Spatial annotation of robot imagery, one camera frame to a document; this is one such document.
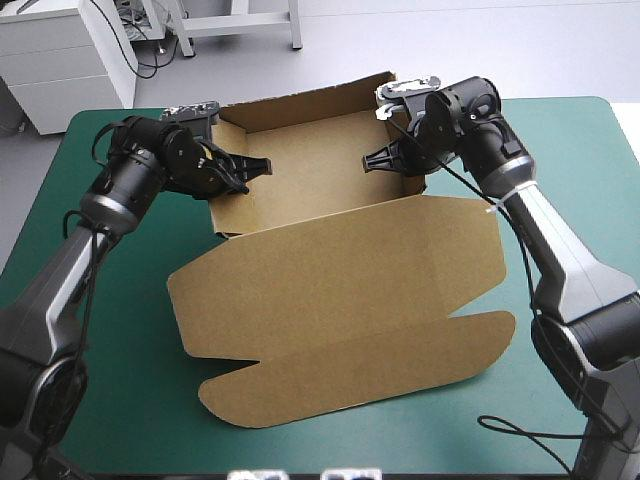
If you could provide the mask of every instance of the gray floor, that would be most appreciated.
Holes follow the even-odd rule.
[[[491,78],[505,98],[597,95],[640,102],[640,0],[300,0],[304,48],[287,32],[196,39],[152,80],[136,106],[286,95],[371,73]],[[229,2],[185,0],[192,16]],[[252,11],[286,5],[254,0]],[[149,49],[139,48],[141,59]],[[0,121],[2,121],[0,99]],[[60,136],[0,138],[0,270]]]

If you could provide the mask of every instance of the cardboard box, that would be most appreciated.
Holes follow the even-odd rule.
[[[507,312],[449,315],[505,277],[484,202],[365,174],[392,138],[373,92],[390,73],[221,111],[214,140],[272,161],[211,202],[223,245],[168,286],[192,356],[259,363],[204,382],[215,415],[265,427],[457,382],[507,348]]]

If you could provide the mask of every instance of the zip tie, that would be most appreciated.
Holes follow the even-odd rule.
[[[529,187],[533,187],[534,185],[538,185],[538,182],[536,182],[535,180],[529,180],[528,182],[521,183],[520,185],[516,186],[513,190],[507,192],[505,196],[502,197],[500,200],[498,200],[494,205],[491,205],[489,208],[487,208],[485,212],[496,213],[499,208],[504,209],[504,204],[507,200],[513,197],[516,193],[519,193],[520,191],[525,190]]]

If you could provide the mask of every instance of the box flap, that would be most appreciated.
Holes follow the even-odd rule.
[[[234,425],[279,425],[477,375],[507,348],[514,327],[507,312],[406,326],[207,380],[199,397]]]
[[[264,360],[445,318],[505,276],[484,208],[418,195],[234,237],[169,279],[185,350]]]
[[[505,276],[485,206],[407,197],[234,237],[175,272],[186,351],[260,361],[205,382],[203,403],[238,425],[275,425],[486,368],[513,317],[448,318]]]

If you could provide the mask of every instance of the green table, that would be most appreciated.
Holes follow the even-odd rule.
[[[601,260],[640,279],[640,167],[609,105],[596,98],[513,100],[504,110],[538,162],[541,189],[569,224]],[[77,207],[98,173],[89,154],[97,130],[129,113],[90,111],[73,120],[0,277],[1,304],[62,241],[63,214]],[[467,196],[444,172],[430,177],[429,191]],[[527,440],[475,423],[480,414],[496,414],[529,429],[567,433],[582,432],[585,423],[533,350],[521,259],[513,235],[501,228],[508,277],[461,310],[507,309],[517,316],[513,343],[493,367],[448,387],[247,430],[216,419],[199,403],[204,379],[242,364],[185,354],[165,285],[171,272],[221,240],[211,231],[205,202],[161,194],[100,272],[87,354],[90,384],[64,452],[94,472],[277,467],[312,473],[332,466],[560,472]],[[551,443],[573,461],[576,442]]]

